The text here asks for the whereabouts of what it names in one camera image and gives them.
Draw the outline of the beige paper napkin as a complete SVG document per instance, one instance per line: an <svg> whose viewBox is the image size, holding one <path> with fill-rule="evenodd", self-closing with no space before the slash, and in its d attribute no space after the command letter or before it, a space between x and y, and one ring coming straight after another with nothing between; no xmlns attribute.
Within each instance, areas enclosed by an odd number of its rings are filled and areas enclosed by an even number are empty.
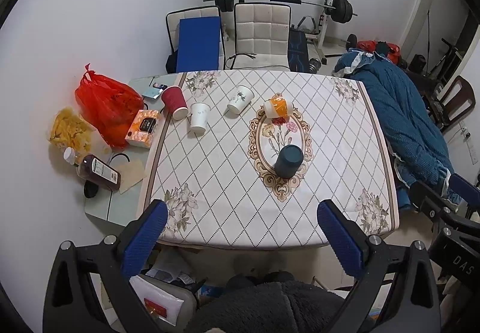
<svg viewBox="0 0 480 333"><path fill-rule="evenodd" d="M115 167L120 174L120 194L125 193L131 187L143 181L146 177L146 170L143 162L139 159L124 162Z"/></svg>

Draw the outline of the dark wooden chair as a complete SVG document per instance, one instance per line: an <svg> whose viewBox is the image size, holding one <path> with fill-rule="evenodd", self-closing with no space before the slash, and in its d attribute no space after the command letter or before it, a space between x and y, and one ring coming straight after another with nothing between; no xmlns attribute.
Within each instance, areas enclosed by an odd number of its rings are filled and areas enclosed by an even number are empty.
<svg viewBox="0 0 480 333"><path fill-rule="evenodd" d="M440 99L428 98L427 101L430 117L442 133L459 123L476 106L473 87L460 75Z"/></svg>

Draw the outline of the plain white paper cup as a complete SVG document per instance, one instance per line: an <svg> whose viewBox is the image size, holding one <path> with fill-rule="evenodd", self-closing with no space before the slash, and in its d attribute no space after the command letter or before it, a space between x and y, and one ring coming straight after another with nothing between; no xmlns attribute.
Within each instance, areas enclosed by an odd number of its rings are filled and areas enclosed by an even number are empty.
<svg viewBox="0 0 480 333"><path fill-rule="evenodd" d="M193 103L191 106L190 129L196 134L204 134L208 125L208 114L211 107L203 102Z"/></svg>

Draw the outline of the floral diamond pattern tablecloth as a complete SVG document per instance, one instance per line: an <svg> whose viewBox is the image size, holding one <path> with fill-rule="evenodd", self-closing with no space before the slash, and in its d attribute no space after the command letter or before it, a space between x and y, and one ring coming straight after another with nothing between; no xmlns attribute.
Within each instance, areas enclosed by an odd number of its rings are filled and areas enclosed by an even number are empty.
<svg viewBox="0 0 480 333"><path fill-rule="evenodd" d="M323 245L318 204L329 199L367 234L400 225L386 142L363 84L288 71L217 70L165 75L186 102L211 107L207 130L165 115L154 144L148 200L168 206L160 241L193 247L269 249ZM239 85L255 98L241 114L227 104ZM270 119L264 102L281 93L290 117ZM304 161L292 178L276 175L281 149Z"/></svg>

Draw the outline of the dark green cup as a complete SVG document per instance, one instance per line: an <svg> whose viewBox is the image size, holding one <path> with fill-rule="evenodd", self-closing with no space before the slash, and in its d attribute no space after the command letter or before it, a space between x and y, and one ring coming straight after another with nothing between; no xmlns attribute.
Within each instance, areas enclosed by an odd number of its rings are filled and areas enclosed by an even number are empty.
<svg viewBox="0 0 480 333"><path fill-rule="evenodd" d="M280 178L291 179L303 161L304 153L300 147L296 145L286 145L279 152L274 164L275 173Z"/></svg>

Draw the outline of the black blue exercise mat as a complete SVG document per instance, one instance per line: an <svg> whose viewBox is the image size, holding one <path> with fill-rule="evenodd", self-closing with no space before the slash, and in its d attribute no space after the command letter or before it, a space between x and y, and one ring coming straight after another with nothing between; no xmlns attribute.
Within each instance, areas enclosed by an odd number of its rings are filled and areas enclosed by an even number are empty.
<svg viewBox="0 0 480 333"><path fill-rule="evenodd" d="M294 28L289 30L288 63L291 71L310 72L306 34Z"/></svg>

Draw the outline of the black fleece clothing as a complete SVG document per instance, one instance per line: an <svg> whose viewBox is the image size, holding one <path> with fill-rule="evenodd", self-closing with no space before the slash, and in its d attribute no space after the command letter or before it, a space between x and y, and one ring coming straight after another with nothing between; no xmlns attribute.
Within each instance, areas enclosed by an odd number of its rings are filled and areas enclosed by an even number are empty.
<svg viewBox="0 0 480 333"><path fill-rule="evenodd" d="M238 274L224 293L200 307L186 332L321 332L343 298L287 271L256 278Z"/></svg>

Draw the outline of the orange tissue box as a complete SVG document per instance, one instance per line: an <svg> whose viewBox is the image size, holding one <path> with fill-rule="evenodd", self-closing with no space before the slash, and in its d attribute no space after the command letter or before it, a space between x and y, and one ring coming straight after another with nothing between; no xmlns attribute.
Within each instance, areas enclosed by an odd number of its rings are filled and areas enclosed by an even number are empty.
<svg viewBox="0 0 480 333"><path fill-rule="evenodd" d="M160 116L161 113L156 109L140 109L128 128L125 136L127 143L149 149L154 140L155 128L160 121Z"/></svg>

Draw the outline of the white quilted chair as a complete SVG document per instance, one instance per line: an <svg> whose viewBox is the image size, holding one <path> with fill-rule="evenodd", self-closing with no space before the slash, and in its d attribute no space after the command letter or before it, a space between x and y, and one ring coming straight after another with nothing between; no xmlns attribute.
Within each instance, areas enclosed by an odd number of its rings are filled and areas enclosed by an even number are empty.
<svg viewBox="0 0 480 333"><path fill-rule="evenodd" d="M238 3L233 11L232 69L289 71L291 8L283 4Z"/></svg>

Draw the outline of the orange white paper cup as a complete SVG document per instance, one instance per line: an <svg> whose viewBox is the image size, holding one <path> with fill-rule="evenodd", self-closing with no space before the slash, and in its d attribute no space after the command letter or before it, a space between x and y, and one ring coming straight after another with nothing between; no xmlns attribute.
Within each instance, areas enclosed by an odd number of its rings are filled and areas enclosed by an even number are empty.
<svg viewBox="0 0 480 333"><path fill-rule="evenodd" d="M275 93L264 102L264 113L268 119L290 117L293 114L294 106L290 98L284 97L281 93Z"/></svg>

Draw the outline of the white bag with red label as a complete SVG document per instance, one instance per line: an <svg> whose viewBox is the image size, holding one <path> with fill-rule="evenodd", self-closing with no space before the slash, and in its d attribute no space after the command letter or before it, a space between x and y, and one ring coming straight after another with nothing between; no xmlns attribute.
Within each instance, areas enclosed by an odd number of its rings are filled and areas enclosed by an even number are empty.
<svg viewBox="0 0 480 333"><path fill-rule="evenodd" d="M183 332L197 309L194 294L144 274L129 279L138 298L163 332Z"/></svg>

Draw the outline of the yellow snack bag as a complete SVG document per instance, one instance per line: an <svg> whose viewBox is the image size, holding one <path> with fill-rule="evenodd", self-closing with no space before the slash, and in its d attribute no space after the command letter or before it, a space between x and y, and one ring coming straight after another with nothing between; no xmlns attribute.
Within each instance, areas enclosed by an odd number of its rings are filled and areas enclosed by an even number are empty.
<svg viewBox="0 0 480 333"><path fill-rule="evenodd" d="M73 148L77 153L91 150L94 128L72 107L65 107L56 114L49 130L48 141L58 149Z"/></svg>

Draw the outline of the red plastic bag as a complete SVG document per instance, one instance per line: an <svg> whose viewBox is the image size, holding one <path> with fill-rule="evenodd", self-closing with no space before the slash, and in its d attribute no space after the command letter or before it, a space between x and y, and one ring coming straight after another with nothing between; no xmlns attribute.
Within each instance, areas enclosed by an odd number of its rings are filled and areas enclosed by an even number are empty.
<svg viewBox="0 0 480 333"><path fill-rule="evenodd" d="M80 114L93 125L113 149L128 145L125 136L139 110L143 98L127 84L97 74L85 65L85 73L75 90Z"/></svg>

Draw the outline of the blue quilted blanket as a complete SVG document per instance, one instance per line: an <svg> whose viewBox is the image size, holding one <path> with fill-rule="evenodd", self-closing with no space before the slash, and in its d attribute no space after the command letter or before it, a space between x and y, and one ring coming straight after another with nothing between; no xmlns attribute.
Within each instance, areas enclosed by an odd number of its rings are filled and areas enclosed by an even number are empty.
<svg viewBox="0 0 480 333"><path fill-rule="evenodd" d="M416 181L455 206L461 203L449 186L455 171L447 143L413 81L390 59L357 49L337 60L334 73L360 81L366 88L391 152L399 208L413 207L408 190Z"/></svg>

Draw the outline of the barbell with black plates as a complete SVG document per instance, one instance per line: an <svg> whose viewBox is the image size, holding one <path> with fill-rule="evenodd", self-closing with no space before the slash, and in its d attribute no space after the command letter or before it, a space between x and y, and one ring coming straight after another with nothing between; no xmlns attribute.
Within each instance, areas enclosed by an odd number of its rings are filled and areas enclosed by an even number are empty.
<svg viewBox="0 0 480 333"><path fill-rule="evenodd" d="M234 4L237 2L253 1L253 0L203 0L204 2L214 2L222 12L232 12ZM331 17L336 23L348 23L357 14L353 10L352 4L349 0L332 0L330 3L318 4L303 0L258 0L270 1L277 3L285 3L291 5L308 5L316 6L324 9L324 13Z"/></svg>

